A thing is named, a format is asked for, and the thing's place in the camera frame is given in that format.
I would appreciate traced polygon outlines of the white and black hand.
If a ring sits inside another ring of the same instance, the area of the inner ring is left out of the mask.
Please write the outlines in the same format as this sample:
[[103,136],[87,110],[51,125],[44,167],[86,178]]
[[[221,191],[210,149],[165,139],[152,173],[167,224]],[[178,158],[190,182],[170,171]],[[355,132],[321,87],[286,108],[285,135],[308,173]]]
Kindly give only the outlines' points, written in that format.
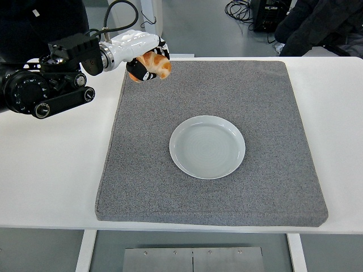
[[131,29],[105,45],[110,53],[109,68],[125,62],[130,79],[137,83],[166,79],[171,73],[167,43],[158,35]]

